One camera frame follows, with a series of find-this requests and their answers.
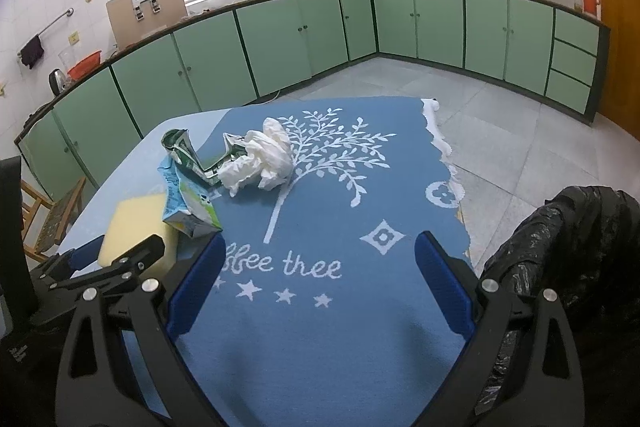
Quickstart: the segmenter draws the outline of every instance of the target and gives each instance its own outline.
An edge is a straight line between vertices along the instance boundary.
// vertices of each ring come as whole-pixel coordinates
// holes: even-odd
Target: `kitchen counter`
[[[137,42],[136,44],[132,44],[131,46],[128,46],[127,48],[125,48],[124,50],[118,51],[116,52],[116,54],[114,54],[112,57],[108,58],[107,60],[105,60],[103,63],[100,64],[100,66],[98,68],[96,68],[94,71],[92,71],[91,73],[87,74],[84,76],[84,78],[81,78],[80,80],[78,80],[77,82],[74,83],[73,86],[71,86],[69,88],[69,90],[66,90],[65,92],[61,93],[60,95],[58,95],[57,97],[55,97],[53,100],[51,100],[49,103],[47,103],[46,105],[42,106],[41,108],[39,108],[39,110],[36,111],[36,113],[34,113],[31,117],[30,117],[30,121],[29,124],[25,126],[25,128],[21,131],[21,133],[15,138],[15,143],[19,143],[20,140],[29,132],[30,128],[33,126],[33,124],[35,122],[37,122],[41,117],[43,117],[44,114],[47,114],[51,108],[56,105],[56,103],[58,103],[62,98],[64,98],[66,95],[68,95],[68,93],[72,92],[74,89],[76,89],[77,87],[81,86],[82,83],[84,83],[87,79],[91,78],[92,76],[94,76],[94,74],[98,73],[99,71],[102,71],[106,68],[108,68],[111,64],[113,64],[114,62],[116,62],[117,60],[119,60],[122,57],[125,57],[126,55],[136,51],[137,49],[141,48],[142,46],[145,46],[146,44],[149,44],[152,41],[155,41],[156,39],[159,39],[165,35],[168,35],[172,32],[175,32],[177,30],[179,30],[180,28],[184,28],[185,26],[189,26],[191,24],[194,24],[196,22],[200,22],[203,20],[206,20],[210,17],[215,17],[216,15],[220,15],[222,13],[225,12],[229,12],[232,10],[236,10],[236,9],[240,9],[246,6],[251,6],[253,4],[258,4],[261,2],[267,2],[270,0],[245,0],[245,1],[241,1],[238,3],[234,3],[234,4],[229,4],[227,6],[223,6],[220,8],[216,8],[207,12],[203,12],[199,15],[194,15],[189,17],[188,19],[185,19],[179,23],[177,23],[174,26],[171,26],[169,28],[165,28],[159,32],[154,33],[151,36],[148,36],[145,39],[142,39],[141,41]],[[549,0],[531,0],[537,3],[541,3],[541,4],[546,4],[548,6],[552,6],[556,9],[559,10],[563,10],[567,13],[571,13],[574,16],[580,17],[582,19],[587,20],[590,23],[593,23],[595,25],[598,25],[600,27],[606,27],[602,22],[600,22],[599,20],[585,15],[583,13],[577,12],[576,10],[570,9],[567,6],[558,4],[556,2],[553,1],[549,1]]]

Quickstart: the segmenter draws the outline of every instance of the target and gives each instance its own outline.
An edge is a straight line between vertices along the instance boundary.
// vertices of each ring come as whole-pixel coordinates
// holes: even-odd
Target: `kitchen cabinet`
[[[181,28],[174,36],[202,110],[238,107],[257,98],[233,12]]]
[[[554,9],[529,0],[509,0],[508,52],[504,79],[545,94],[554,33]]]
[[[311,74],[349,60],[339,0],[296,0],[302,16]]]
[[[587,107],[591,89],[565,74],[549,71],[546,97],[565,105],[581,114]]]
[[[556,41],[554,42],[554,58],[551,67],[591,86],[596,68],[596,57],[564,42]]]
[[[417,56],[414,0],[374,0],[382,53]]]
[[[143,136],[164,120],[200,110],[172,35],[146,44],[112,67]]]
[[[462,68],[462,0],[415,0],[418,58]]]
[[[507,0],[465,1],[465,68],[502,80],[507,52]]]
[[[109,68],[76,87],[53,111],[98,185],[140,142]]]
[[[261,96],[311,77],[296,0],[270,0],[240,8],[238,21]]]
[[[371,0],[340,0],[349,60],[376,52]]]
[[[52,112],[33,125],[18,147],[40,186],[54,201],[61,199],[84,176]],[[83,203],[88,201],[87,191],[90,195],[95,192],[89,182],[83,193]]]
[[[573,44],[593,54],[598,54],[600,29],[585,19],[556,9],[556,39]]]

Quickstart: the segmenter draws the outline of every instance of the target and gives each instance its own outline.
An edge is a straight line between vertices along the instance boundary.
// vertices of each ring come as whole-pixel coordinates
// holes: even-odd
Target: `cabinet drawer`
[[[564,42],[556,41],[551,67],[591,86],[593,73],[596,69],[596,57],[564,44]]]
[[[556,100],[566,107],[570,107],[577,112],[584,114],[589,100],[591,89],[557,71],[549,72],[549,83],[546,86],[546,96],[551,100]]]
[[[599,35],[600,28],[595,24],[565,11],[556,10],[556,39],[597,55]]]

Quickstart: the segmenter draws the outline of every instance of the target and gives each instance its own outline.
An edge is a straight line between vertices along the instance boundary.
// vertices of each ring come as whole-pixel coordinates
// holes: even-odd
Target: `plastic container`
[[[86,74],[91,73],[95,68],[100,66],[100,53],[102,51],[98,50],[88,57],[83,58],[78,62],[73,68],[68,71],[69,76],[72,80],[80,80]]]

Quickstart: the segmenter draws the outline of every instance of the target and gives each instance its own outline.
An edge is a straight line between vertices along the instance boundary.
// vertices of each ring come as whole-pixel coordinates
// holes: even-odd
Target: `black garbage bag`
[[[640,206],[608,187],[567,187],[515,230],[482,277],[535,296],[553,288],[574,332],[588,427],[640,425]],[[490,409],[516,331],[505,335],[476,407]]]

